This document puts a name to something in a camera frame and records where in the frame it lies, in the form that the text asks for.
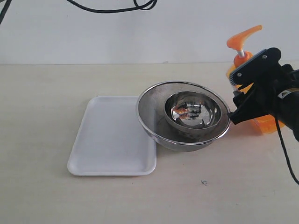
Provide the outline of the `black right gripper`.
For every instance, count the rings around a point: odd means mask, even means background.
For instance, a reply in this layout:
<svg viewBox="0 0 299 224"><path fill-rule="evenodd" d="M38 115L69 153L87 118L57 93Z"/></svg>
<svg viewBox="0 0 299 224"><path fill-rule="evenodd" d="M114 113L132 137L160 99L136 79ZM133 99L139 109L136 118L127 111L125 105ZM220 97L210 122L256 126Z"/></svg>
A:
<svg viewBox="0 0 299 224"><path fill-rule="evenodd" d="M228 117L237 125L253 119L262 131L277 129L275 120L293 131L299 129L299 71L290 64L259 66L254 89L233 91L236 110Z"/></svg>

